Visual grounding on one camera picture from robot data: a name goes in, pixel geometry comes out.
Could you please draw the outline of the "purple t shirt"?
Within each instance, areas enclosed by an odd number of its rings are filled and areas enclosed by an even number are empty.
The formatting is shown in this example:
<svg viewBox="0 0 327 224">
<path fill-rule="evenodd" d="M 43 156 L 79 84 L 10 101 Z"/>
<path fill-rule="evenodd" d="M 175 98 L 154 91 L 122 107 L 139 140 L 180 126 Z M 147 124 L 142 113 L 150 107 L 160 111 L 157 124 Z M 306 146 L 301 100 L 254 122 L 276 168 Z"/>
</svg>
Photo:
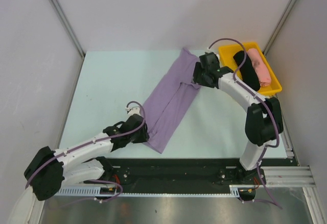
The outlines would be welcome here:
<svg viewBox="0 0 327 224">
<path fill-rule="evenodd" d="M 193 83 L 198 61 L 197 56 L 183 48 L 143 104 L 149 134 L 145 145 L 160 154 L 200 91 L 201 86 Z"/>
</svg>

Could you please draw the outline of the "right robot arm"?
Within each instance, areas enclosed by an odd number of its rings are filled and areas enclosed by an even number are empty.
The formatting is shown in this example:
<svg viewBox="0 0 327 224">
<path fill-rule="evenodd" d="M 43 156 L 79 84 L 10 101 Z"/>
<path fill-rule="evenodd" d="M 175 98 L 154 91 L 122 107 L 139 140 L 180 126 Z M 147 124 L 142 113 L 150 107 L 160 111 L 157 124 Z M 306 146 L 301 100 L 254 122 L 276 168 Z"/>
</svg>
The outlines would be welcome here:
<svg viewBox="0 0 327 224">
<path fill-rule="evenodd" d="M 225 92 L 246 112 L 245 134 L 248 142 L 240 157 L 242 167 L 236 170 L 236 179 L 242 184 L 249 183 L 267 148 L 279 147 L 279 135 L 284 130 L 279 100 L 254 91 L 232 69 L 221 67 L 217 55 L 212 52 L 199 57 L 193 72 L 193 83 Z"/>
</svg>

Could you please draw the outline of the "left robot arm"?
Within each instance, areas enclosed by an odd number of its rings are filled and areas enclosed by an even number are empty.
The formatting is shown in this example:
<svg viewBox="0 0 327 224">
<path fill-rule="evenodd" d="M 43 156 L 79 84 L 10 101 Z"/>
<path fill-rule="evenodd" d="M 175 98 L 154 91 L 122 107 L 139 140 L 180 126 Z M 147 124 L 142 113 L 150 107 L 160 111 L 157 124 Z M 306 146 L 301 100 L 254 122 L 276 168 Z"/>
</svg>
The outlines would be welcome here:
<svg viewBox="0 0 327 224">
<path fill-rule="evenodd" d="M 145 119 L 133 114 L 75 147 L 57 150 L 43 147 L 24 172 L 26 187 L 33 190 L 39 201 L 45 201 L 68 185 L 107 183 L 113 177 L 113 167 L 105 155 L 148 139 Z"/>
</svg>

